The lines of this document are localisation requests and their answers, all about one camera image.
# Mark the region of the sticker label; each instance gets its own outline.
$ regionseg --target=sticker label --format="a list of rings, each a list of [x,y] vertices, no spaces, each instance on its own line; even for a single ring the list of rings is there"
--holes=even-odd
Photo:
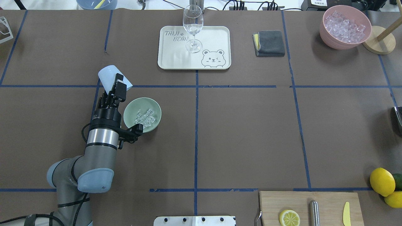
[[[328,6],[326,0],[311,0],[311,4],[316,6]]]

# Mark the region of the blue bucket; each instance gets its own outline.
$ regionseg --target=blue bucket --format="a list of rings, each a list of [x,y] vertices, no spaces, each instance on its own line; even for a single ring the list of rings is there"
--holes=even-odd
[[[78,5],[83,9],[94,10],[95,6],[99,4],[101,0],[77,0]],[[105,0],[102,7],[96,10],[114,10],[117,6],[117,0]]]

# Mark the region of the wine glass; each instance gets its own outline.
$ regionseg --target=wine glass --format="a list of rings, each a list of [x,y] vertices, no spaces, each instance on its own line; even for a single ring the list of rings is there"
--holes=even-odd
[[[186,43],[186,49],[190,53],[197,53],[202,48],[201,42],[195,39],[195,34],[202,30],[203,25],[201,8],[198,5],[187,6],[183,13],[183,27],[190,35],[193,35],[193,39]]]

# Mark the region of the green bowl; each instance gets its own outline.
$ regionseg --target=green bowl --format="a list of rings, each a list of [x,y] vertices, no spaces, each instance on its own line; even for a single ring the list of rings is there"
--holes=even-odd
[[[124,110],[123,120],[124,124],[127,128],[135,125],[135,119],[137,118],[138,111],[141,114],[145,114],[148,109],[152,109],[155,113],[152,115],[155,118],[155,121],[151,124],[151,126],[144,127],[144,133],[148,133],[154,130],[160,122],[160,118],[162,117],[162,110],[160,109],[159,104],[151,98],[141,97],[130,102]]]

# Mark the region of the metal rod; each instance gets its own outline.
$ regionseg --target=metal rod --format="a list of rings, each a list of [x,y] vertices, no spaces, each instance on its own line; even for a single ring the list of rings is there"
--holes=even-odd
[[[310,221],[311,226],[320,226],[320,216],[318,213],[318,202],[312,200],[310,202]]]

